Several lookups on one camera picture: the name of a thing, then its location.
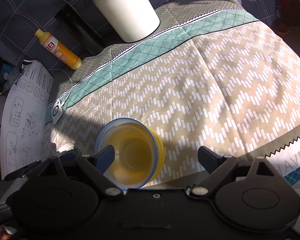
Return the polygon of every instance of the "patterned bedsheet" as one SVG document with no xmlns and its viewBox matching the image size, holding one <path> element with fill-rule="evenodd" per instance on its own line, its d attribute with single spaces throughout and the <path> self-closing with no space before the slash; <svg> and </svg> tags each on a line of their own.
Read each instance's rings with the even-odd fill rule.
<svg viewBox="0 0 300 240">
<path fill-rule="evenodd" d="M 45 157 L 67 142 L 92 155 L 98 131 L 130 117 L 165 147 L 151 185 L 202 171 L 202 145 L 219 155 L 265 156 L 298 181 L 300 58 L 235 0 L 176 0 L 156 11 L 161 24 L 152 36 L 86 58 L 82 76 L 68 70 L 76 84 L 59 125 L 47 111 Z M 50 108 L 69 89 L 58 73 Z"/>
</svg>

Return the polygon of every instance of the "bottle label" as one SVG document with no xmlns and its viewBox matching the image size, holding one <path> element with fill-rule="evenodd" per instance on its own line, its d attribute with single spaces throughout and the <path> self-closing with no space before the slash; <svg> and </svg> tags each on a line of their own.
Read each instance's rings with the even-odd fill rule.
<svg viewBox="0 0 300 240">
<path fill-rule="evenodd" d="M 43 46 L 69 67 L 73 67 L 79 59 L 78 56 L 52 35 L 47 38 Z"/>
<path fill-rule="evenodd" d="M 53 53 L 56 50 L 57 45 L 58 45 L 58 40 L 52 35 L 50 35 L 49 38 L 47 38 L 47 40 L 43 44 L 43 46 L 51 53 Z"/>
</svg>

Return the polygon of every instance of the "plastic cup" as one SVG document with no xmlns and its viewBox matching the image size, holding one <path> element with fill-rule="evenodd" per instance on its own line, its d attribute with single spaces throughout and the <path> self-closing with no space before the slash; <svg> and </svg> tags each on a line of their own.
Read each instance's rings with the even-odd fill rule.
<svg viewBox="0 0 300 240">
<path fill-rule="evenodd" d="M 162 169 L 164 149 L 160 137 L 134 119 L 118 118 L 108 123 L 97 136 L 95 154 L 107 145 L 114 147 L 115 158 L 104 175 L 122 190 L 141 188 Z"/>
</svg>

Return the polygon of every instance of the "white bottle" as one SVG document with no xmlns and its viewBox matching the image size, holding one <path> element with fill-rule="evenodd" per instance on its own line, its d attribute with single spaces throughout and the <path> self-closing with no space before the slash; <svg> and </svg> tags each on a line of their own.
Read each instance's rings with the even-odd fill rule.
<svg viewBox="0 0 300 240">
<path fill-rule="evenodd" d="M 149 0 L 93 0 L 100 12 L 125 42 L 145 38 L 160 20 Z"/>
</svg>

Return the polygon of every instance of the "orange bottle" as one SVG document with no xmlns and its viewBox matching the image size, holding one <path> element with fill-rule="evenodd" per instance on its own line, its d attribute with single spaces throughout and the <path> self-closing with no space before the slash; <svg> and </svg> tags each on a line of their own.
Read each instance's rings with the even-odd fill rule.
<svg viewBox="0 0 300 240">
<path fill-rule="evenodd" d="M 38 29 L 34 35 L 39 38 L 39 42 L 42 46 L 70 68 L 76 70 L 81 66 L 81 59 L 51 35 L 51 33 L 43 32 Z"/>
</svg>

